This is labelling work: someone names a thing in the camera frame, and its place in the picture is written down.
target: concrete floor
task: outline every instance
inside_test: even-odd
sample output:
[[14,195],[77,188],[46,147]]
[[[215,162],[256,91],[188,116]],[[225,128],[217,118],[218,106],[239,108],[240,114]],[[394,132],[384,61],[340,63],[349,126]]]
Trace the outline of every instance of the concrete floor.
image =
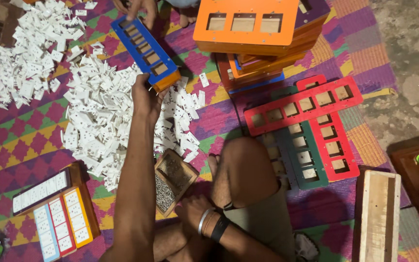
[[419,0],[370,0],[399,94],[360,105],[381,147],[419,137]]

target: person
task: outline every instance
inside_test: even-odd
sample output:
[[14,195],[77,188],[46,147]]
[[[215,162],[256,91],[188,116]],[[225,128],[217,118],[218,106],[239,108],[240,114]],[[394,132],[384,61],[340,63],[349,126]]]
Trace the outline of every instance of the person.
[[100,261],[295,261],[284,191],[266,148],[248,137],[230,140],[220,156],[208,157],[211,201],[183,199],[175,208],[180,223],[155,232],[153,135],[166,91],[148,92],[147,79],[147,74],[137,76],[132,87],[134,111],[116,195],[114,240]]
[[[145,8],[147,16],[143,23],[151,30],[153,28],[154,21],[156,19],[158,8],[156,6],[156,0],[129,0],[131,2],[130,8],[127,8],[123,1],[127,0],[113,0],[114,6],[118,11],[127,14],[127,20],[132,21],[137,17],[138,10]],[[200,0],[166,0],[172,6],[179,9],[181,27],[187,27],[196,21],[196,15],[198,13],[198,3]]]

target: silver bangle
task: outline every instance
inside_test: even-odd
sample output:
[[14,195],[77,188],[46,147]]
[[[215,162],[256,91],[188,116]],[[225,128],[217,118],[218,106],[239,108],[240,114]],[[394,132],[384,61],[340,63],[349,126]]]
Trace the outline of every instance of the silver bangle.
[[198,234],[201,235],[201,227],[203,226],[203,221],[205,220],[206,216],[208,215],[209,212],[216,210],[216,208],[212,207],[212,208],[208,208],[204,213],[203,216],[201,217],[200,220],[200,225],[198,225]]

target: black bracelet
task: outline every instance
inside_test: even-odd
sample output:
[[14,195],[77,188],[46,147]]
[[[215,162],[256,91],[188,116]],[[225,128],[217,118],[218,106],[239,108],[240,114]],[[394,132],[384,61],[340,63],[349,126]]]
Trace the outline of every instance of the black bracelet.
[[219,243],[219,240],[224,234],[227,226],[230,224],[230,220],[227,219],[225,216],[221,215],[221,217],[216,222],[214,226],[213,232],[211,234],[211,239]]

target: blue switchboard frame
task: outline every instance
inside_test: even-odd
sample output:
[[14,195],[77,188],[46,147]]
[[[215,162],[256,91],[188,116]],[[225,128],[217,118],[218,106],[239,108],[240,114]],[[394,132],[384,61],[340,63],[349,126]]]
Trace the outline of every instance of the blue switchboard frame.
[[[166,54],[166,52],[158,44],[156,39],[154,39],[154,37],[151,35],[151,33],[148,31],[148,29],[142,24],[142,22],[138,18],[135,18],[131,22],[127,23],[126,25],[121,26],[121,23],[123,21],[125,21],[126,17],[127,16],[124,15],[121,18],[119,18],[118,20],[113,21],[111,23],[111,27],[113,28],[114,32],[119,37],[120,41],[124,44],[125,48],[130,53],[132,58],[135,60],[138,67],[140,68],[140,70],[143,73],[149,73],[150,74],[148,82],[152,85],[155,85],[159,81],[163,80],[166,76],[168,76],[168,75],[174,73],[175,71],[177,71],[176,64],[172,61],[172,59],[168,56],[168,54]],[[129,28],[132,25],[135,26],[135,28],[138,30],[138,32],[131,35],[131,36],[127,36],[125,34],[125,31],[126,31],[127,28]],[[144,40],[142,40],[140,43],[133,44],[131,42],[131,40],[134,37],[138,36],[138,34],[141,34],[143,36]],[[137,48],[145,42],[147,42],[150,45],[151,48],[149,50],[147,50],[146,52],[144,52],[143,54],[140,54],[137,51]],[[155,52],[158,55],[159,60],[150,64],[150,65],[148,65],[148,63],[145,62],[144,57],[151,54],[152,52]],[[159,63],[161,63],[161,62],[165,64],[167,69],[163,73],[161,73],[159,75],[155,75],[152,72],[151,69],[153,67],[155,67],[156,65],[158,65]]]

